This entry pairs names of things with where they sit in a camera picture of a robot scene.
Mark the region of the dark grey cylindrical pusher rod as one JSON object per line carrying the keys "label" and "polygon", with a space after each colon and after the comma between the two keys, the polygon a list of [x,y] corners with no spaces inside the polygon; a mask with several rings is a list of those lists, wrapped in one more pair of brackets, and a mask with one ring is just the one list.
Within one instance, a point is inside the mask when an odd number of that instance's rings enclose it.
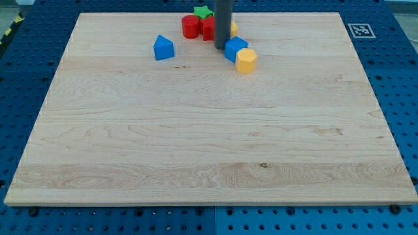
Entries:
{"label": "dark grey cylindrical pusher rod", "polygon": [[225,49],[225,43],[231,37],[231,16],[233,11],[233,0],[215,0],[215,29],[214,46],[218,50]]}

